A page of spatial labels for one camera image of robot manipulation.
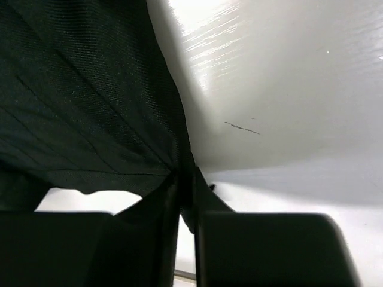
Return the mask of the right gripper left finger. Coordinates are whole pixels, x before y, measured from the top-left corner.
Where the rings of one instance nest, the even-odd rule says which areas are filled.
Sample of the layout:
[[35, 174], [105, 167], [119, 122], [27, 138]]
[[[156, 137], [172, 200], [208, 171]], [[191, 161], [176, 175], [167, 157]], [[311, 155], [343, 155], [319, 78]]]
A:
[[107, 286], [106, 213], [1, 213], [1, 286]]

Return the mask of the black pleated skirt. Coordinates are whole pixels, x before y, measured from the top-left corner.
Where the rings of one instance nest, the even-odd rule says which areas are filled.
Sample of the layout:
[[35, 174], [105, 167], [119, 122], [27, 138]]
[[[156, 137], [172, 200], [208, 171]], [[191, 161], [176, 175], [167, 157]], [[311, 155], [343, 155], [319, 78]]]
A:
[[112, 282], [171, 286], [196, 167], [145, 1], [1, 2], [1, 213], [106, 213]]

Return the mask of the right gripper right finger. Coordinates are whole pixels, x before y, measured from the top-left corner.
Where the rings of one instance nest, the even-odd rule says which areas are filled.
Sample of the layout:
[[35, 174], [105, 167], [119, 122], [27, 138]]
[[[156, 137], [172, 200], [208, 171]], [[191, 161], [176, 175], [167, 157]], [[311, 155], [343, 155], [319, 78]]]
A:
[[198, 253], [198, 286], [360, 286], [325, 215], [207, 212]]

